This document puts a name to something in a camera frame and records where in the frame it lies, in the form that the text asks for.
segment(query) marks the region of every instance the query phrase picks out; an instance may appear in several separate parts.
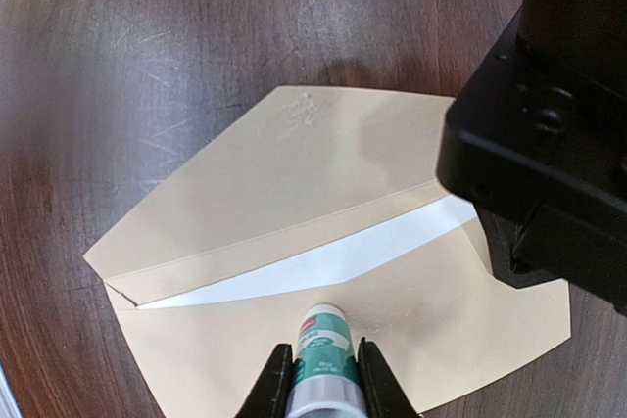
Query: glue stick cap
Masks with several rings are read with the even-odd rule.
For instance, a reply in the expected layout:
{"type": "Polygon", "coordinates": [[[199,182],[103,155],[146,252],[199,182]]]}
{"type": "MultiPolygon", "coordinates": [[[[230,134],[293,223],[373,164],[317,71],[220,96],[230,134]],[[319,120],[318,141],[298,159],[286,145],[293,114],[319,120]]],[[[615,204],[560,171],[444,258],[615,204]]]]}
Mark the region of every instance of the glue stick cap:
{"type": "Polygon", "coordinates": [[[307,312],[296,358],[286,418],[367,418],[351,334],[339,308],[321,304],[307,312]]]}

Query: glue stick label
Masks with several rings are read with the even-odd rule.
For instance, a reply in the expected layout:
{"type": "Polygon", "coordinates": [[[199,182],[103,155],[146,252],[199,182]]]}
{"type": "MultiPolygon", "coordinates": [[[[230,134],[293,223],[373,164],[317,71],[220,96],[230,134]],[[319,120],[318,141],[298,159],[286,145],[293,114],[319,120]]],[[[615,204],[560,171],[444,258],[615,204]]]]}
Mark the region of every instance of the glue stick label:
{"type": "Polygon", "coordinates": [[[341,376],[360,384],[351,333],[344,319],[319,313],[303,323],[295,370],[294,385],[321,375],[341,376]]]}

